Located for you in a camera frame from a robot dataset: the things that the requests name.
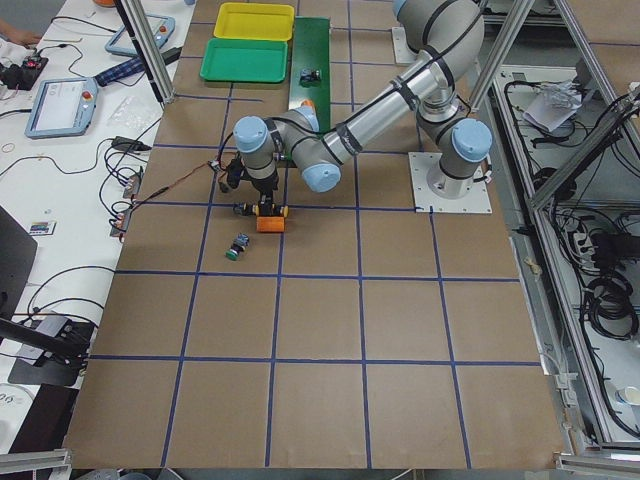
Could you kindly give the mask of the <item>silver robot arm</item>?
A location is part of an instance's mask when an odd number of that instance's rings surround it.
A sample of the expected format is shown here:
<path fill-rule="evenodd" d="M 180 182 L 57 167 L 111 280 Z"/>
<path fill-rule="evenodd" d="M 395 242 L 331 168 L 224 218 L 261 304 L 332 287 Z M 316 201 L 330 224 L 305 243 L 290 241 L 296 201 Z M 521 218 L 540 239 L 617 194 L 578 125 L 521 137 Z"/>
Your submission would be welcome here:
<path fill-rule="evenodd" d="M 472 1 L 397 1 L 393 12 L 416 58 L 350 117 L 327 132 L 321 132 L 311 106 L 236 122 L 232 136 L 238 152 L 227 183 L 235 188 L 245 180 L 260 194 L 255 204 L 235 205 L 237 214 L 260 221 L 286 216 L 286 207 L 274 202 L 280 157 L 291 159 L 311 191 L 327 192 L 339 183 L 341 165 L 407 114 L 441 151 L 428 173 L 435 182 L 432 191 L 444 198 L 463 196 L 493 141 L 483 122 L 460 112 L 455 89 L 479 52 L 482 14 Z"/>

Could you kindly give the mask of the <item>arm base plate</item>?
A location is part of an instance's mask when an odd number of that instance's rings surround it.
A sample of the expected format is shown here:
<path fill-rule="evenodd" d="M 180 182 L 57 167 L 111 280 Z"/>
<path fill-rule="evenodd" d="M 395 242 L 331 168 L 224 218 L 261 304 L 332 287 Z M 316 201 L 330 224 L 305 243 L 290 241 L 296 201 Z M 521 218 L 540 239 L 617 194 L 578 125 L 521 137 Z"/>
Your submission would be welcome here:
<path fill-rule="evenodd" d="M 440 165 L 440 153 L 408 154 L 417 213 L 481 214 L 492 213 L 484 172 L 477 164 L 474 176 L 458 180 L 448 177 Z"/>
<path fill-rule="evenodd" d="M 416 53 L 409 48 L 405 29 L 399 26 L 393 27 L 391 29 L 391 38 L 395 62 L 398 65 L 410 65 L 413 63 L 416 59 Z"/>

